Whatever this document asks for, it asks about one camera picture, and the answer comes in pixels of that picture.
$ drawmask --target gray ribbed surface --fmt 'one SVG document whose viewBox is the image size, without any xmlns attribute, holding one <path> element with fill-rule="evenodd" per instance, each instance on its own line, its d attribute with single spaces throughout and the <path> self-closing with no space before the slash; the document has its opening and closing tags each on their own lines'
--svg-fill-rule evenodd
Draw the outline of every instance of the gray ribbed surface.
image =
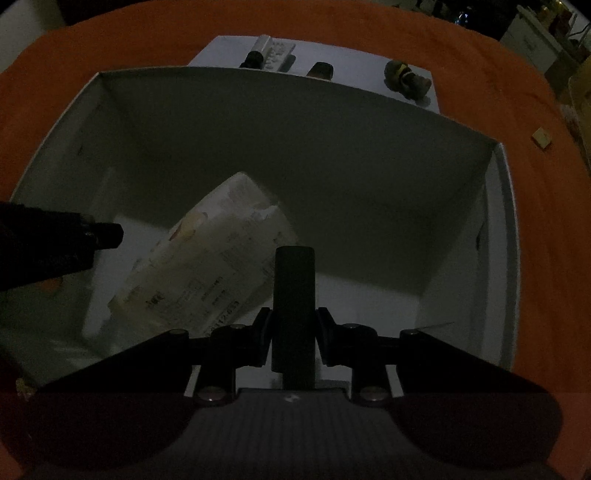
<svg viewBox="0 0 591 480">
<path fill-rule="evenodd" d="M 413 446 L 385 411 L 353 405 L 334 390 L 245 391 L 231 405 L 198 411 L 175 443 L 145 462 L 84 473 L 44 465 L 27 476 L 28 480 L 275 478 L 545 480 L 558 476 L 543 465 L 479 472 L 437 462 Z"/>
</svg>

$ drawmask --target screw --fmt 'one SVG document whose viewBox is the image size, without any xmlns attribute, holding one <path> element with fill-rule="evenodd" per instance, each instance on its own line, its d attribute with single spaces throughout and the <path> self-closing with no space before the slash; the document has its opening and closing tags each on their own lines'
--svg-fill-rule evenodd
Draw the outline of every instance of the screw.
<svg viewBox="0 0 591 480">
<path fill-rule="evenodd" d="M 203 387 L 197 396 L 207 402 L 219 402 L 226 397 L 226 391 L 222 387 Z"/>
<path fill-rule="evenodd" d="M 390 395 L 388 391 L 382 387 L 363 387 L 359 392 L 359 396 L 365 401 L 383 401 Z"/>
</svg>

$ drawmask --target table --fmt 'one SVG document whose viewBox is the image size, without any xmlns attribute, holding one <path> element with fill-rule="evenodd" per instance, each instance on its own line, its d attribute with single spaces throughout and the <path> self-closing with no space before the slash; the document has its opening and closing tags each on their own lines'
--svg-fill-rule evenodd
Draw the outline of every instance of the table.
<svg viewBox="0 0 591 480">
<path fill-rule="evenodd" d="M 0 74 L 0 199 L 97 71 L 184 65 L 217 35 L 261 33 L 423 67 L 442 114 L 505 144 L 521 242 L 514 370 L 556 392 L 564 428 L 550 465 L 580 478 L 591 460 L 591 180 L 542 75 L 491 38 L 348 0 L 155 0 L 52 31 Z M 538 127 L 553 137 L 546 151 L 530 139 Z"/>
</svg>

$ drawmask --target small beige object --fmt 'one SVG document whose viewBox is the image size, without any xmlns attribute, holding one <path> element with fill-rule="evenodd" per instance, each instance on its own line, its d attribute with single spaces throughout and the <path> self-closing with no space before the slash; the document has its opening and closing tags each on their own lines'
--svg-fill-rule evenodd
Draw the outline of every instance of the small beige object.
<svg viewBox="0 0 591 480">
<path fill-rule="evenodd" d="M 542 150 L 545 150 L 546 147 L 548 147 L 548 145 L 552 143 L 552 137 L 542 127 L 537 129 L 535 133 L 531 136 L 531 138 Z"/>
</svg>

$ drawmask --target white tray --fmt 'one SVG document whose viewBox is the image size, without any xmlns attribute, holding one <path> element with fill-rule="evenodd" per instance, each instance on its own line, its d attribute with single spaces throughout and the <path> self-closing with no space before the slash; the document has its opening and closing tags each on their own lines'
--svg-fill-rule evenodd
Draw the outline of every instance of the white tray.
<svg viewBox="0 0 591 480">
<path fill-rule="evenodd" d="M 257 37 L 238 35 L 220 35 L 214 38 L 191 62 L 190 67 L 225 67 L 238 68 L 250 52 Z M 384 83 L 384 67 L 392 60 L 372 53 L 350 48 L 335 47 L 310 41 L 276 38 L 275 41 L 295 43 L 292 52 L 295 62 L 288 74 L 305 76 L 317 61 L 325 61 L 335 68 L 332 82 L 349 87 L 360 88 L 368 92 L 379 93 L 401 102 L 418 105 L 425 110 L 439 113 L 439 104 L 435 94 L 435 82 L 421 102 L 408 100 L 401 93 L 393 92 Z M 414 65 L 409 66 L 422 77 L 433 81 L 431 72 Z"/>
</svg>

